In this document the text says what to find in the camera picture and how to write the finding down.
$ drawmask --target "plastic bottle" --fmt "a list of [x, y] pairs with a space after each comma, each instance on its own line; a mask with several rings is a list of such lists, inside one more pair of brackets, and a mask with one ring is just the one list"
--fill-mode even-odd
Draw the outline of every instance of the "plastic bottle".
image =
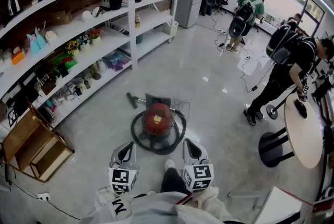
[[136, 28], [139, 28], [140, 27], [140, 17], [138, 14], [136, 14], [136, 20], [135, 20], [135, 23], [136, 23]]

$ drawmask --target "ceiling light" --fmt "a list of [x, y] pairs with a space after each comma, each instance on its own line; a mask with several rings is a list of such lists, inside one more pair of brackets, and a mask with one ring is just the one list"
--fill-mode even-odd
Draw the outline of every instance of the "ceiling light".
[[334, 15], [334, 11], [331, 9], [331, 7], [329, 7], [328, 5], [327, 5], [327, 3], [326, 2], [324, 2], [323, 0], [319, 0], [333, 15]]

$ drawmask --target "round table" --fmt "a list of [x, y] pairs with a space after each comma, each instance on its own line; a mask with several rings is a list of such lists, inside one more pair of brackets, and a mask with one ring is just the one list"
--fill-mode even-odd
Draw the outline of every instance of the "round table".
[[[303, 118], [294, 105], [298, 95], [289, 95], [284, 105], [285, 127], [277, 133], [264, 133], [259, 141], [259, 154], [268, 167], [276, 167], [281, 161], [296, 156], [306, 168], [314, 168], [323, 152], [323, 135], [317, 115], [306, 101], [307, 118]], [[289, 141], [292, 152], [283, 155], [282, 144]]]

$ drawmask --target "black pants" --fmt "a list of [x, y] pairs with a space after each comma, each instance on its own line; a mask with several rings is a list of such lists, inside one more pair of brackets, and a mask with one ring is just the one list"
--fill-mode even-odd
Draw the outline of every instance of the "black pants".
[[332, 84], [329, 82], [329, 78], [326, 78], [325, 82], [313, 92], [313, 97], [316, 98], [317, 101], [320, 101], [331, 87]]
[[200, 4], [200, 10], [202, 14], [211, 15], [212, 14], [212, 6], [208, 6], [207, 0], [202, 0]]
[[186, 184], [183, 179], [178, 175], [175, 168], [168, 168], [163, 177], [161, 184], [161, 193], [168, 192], [179, 192], [184, 194], [190, 194], [191, 192], [187, 190]]
[[269, 81], [265, 89], [262, 91], [260, 96], [252, 102], [252, 105], [248, 108], [248, 113], [254, 116], [255, 112], [260, 111], [262, 106], [277, 99], [292, 84], [291, 79], [286, 75], [278, 73], [277, 67], [275, 66], [270, 74]]

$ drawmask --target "window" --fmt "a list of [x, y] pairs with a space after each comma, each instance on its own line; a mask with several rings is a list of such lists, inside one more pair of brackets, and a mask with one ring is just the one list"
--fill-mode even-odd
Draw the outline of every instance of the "window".
[[299, 27], [308, 35], [313, 36], [317, 29], [317, 22], [313, 20], [308, 14], [304, 13]]
[[315, 20], [318, 22], [321, 22], [321, 19], [323, 18], [324, 11], [320, 9], [320, 7], [315, 4], [313, 0], [308, 0], [306, 5], [306, 11], [309, 12]]
[[288, 19], [296, 13], [301, 14], [305, 3], [306, 0], [265, 0], [266, 14], [275, 18], [275, 21], [269, 23], [275, 27], [280, 26], [282, 20]]
[[313, 0], [263, 0], [265, 22], [279, 27], [282, 20], [299, 13], [302, 21], [299, 27], [309, 36], [313, 36], [320, 25], [324, 11]]

